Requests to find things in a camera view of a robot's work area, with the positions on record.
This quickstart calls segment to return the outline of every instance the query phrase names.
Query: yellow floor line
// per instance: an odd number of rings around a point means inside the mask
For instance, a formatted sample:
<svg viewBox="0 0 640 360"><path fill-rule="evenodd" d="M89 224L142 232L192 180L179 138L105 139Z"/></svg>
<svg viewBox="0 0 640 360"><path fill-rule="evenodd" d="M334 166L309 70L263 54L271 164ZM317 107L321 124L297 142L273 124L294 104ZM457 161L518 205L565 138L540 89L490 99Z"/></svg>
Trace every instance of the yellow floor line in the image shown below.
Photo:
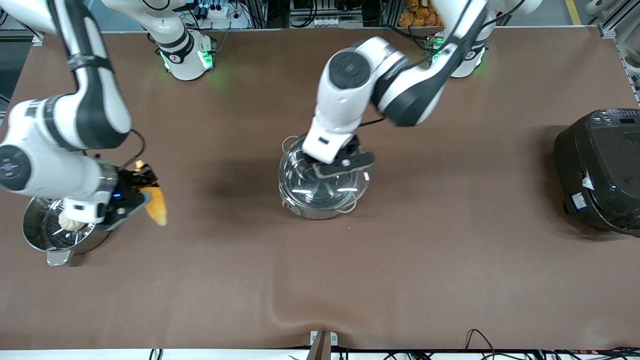
<svg viewBox="0 0 640 360"><path fill-rule="evenodd" d="M580 21L580 16L578 16L578 10L575 8L575 3L573 0L564 0L566 2L566 8L569 10L569 15L571 16L571 22L573 25L580 25L582 22Z"/></svg>

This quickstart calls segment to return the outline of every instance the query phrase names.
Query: white label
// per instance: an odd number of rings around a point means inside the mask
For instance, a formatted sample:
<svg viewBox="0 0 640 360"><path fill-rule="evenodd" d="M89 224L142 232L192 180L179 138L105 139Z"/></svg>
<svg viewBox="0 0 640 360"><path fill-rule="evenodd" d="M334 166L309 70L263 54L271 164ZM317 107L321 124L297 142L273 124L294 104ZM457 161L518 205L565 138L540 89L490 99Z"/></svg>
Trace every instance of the white label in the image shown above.
<svg viewBox="0 0 640 360"><path fill-rule="evenodd" d="M573 200L573 205L577 210L587 207L587 202L584 201L584 196L582 196L582 193L571 195L571 200Z"/></svg>

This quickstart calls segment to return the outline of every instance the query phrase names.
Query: table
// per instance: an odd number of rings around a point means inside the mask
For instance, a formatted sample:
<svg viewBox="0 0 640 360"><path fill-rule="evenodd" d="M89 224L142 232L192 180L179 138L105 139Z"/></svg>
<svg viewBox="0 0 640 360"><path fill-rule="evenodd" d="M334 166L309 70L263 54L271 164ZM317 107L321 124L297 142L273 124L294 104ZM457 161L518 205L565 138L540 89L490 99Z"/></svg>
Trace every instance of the table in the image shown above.
<svg viewBox="0 0 640 360"><path fill-rule="evenodd" d="M461 348L473 327L496 348L637 345L640 240L564 216L551 155L587 112L637 106L596 28L496 29L425 123L360 131L377 161L354 212L281 207L281 141L308 129L327 59L373 35L420 56L389 30L229 33L215 72L180 82L144 34L106 35L169 224L139 213L49 268L20 232L29 199L0 192L0 348L293 347L314 329L351 348ZM13 101L73 89L48 37Z"/></svg>

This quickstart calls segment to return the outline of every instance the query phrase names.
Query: pile of brown food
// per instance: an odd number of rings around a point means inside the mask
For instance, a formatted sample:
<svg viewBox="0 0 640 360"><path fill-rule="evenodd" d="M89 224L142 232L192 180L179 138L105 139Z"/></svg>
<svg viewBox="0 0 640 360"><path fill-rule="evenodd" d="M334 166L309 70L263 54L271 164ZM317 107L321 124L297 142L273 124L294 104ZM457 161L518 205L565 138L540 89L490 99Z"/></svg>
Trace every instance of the pile of brown food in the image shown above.
<svg viewBox="0 0 640 360"><path fill-rule="evenodd" d="M420 0L404 0L406 10L400 14L398 26L442 26L433 5L422 6Z"/></svg>

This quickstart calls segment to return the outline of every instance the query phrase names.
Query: brown table surface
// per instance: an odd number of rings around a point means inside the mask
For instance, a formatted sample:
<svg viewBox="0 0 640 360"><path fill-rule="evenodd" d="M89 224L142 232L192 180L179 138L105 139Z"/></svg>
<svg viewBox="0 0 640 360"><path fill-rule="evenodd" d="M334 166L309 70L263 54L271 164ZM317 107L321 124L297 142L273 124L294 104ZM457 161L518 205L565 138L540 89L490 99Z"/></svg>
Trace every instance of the brown table surface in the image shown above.
<svg viewBox="0 0 640 360"><path fill-rule="evenodd" d="M0 192L0 348L292 347L314 329L352 348L461 348L473 327L497 348L638 345L640 240L564 216L551 158L587 112L637 106L595 28L496 30L424 124L360 131L377 162L354 212L281 207L281 141L308 129L327 59L373 35L419 56L389 30L229 33L215 72L180 82L144 34L106 35L169 225L139 213L51 268L20 231L29 199ZM47 37L13 102L73 89Z"/></svg>

